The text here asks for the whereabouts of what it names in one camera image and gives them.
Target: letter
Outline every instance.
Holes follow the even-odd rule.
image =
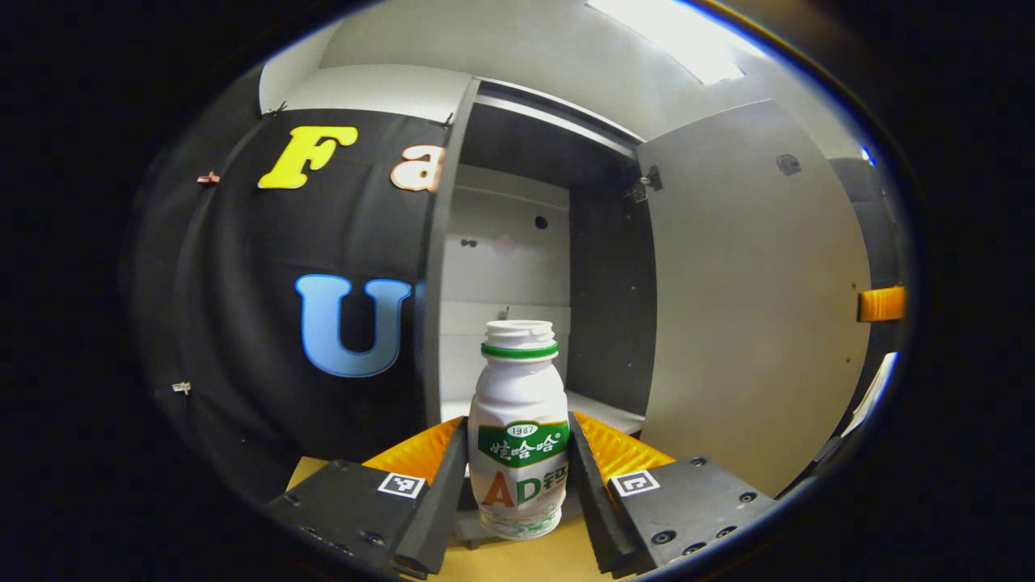
[[[342,297],[352,291],[347,279],[306,274],[295,282],[302,296],[302,347],[314,366],[334,376],[364,378],[380,374],[398,357],[403,300],[410,286],[402,281],[376,279],[363,291],[374,298],[374,346],[363,352],[342,345],[338,327]]]
[[[529,484],[535,486],[535,491],[533,491],[529,495],[525,495],[525,486],[529,485]],[[525,481],[518,482],[518,504],[521,505],[525,501],[530,501],[530,500],[534,499],[535,496],[539,494],[539,489],[541,487],[542,487],[542,484],[540,484],[539,479],[537,479],[535,477],[527,478]]]
[[[391,170],[391,183],[403,190],[417,192],[427,190],[435,192],[439,185],[439,170],[443,148],[438,146],[410,146],[403,150],[403,157],[411,162],[402,162]],[[420,159],[427,156],[427,162]]]
[[[320,140],[331,138],[317,145]],[[308,176],[302,173],[305,163],[309,163],[309,171],[315,172],[327,165],[334,153],[334,142],[343,146],[356,143],[359,132],[355,127],[324,127],[318,125],[302,125],[291,130],[291,141],[284,148],[273,169],[259,178],[261,188],[297,188],[302,187]]]
[[[496,471],[496,476],[493,477],[493,485],[489,486],[489,493],[485,493],[485,499],[481,504],[495,505],[501,501],[505,507],[514,506],[513,499],[510,498],[510,492],[507,491],[507,482],[503,478],[503,473]]]

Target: cabinet door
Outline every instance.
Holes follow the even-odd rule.
[[[657,271],[643,440],[705,455],[767,495],[804,469],[859,379],[869,288],[851,202],[817,145],[771,101],[638,148]]]

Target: blue letter u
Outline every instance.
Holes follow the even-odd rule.
[[[410,286],[402,281],[376,279],[363,287],[374,299],[374,347],[363,353],[342,345],[338,325],[342,297],[352,291],[349,280],[330,274],[298,278],[295,289],[302,296],[302,347],[314,366],[334,376],[363,378],[380,374],[398,357],[403,299]]]

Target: yellow letter f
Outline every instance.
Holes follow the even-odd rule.
[[[334,141],[343,146],[356,143],[359,132],[355,127],[320,127],[303,125],[291,130],[291,141],[276,161],[276,165],[259,179],[261,188],[296,188],[301,187],[308,177],[302,173],[305,162],[309,170],[319,170],[327,165],[334,153]],[[320,145],[317,142],[324,138],[332,138]]]

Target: open cabinet door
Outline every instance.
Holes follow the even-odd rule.
[[[657,269],[643,440],[777,495],[831,436],[869,325],[862,234],[829,163],[771,100],[638,148]]]

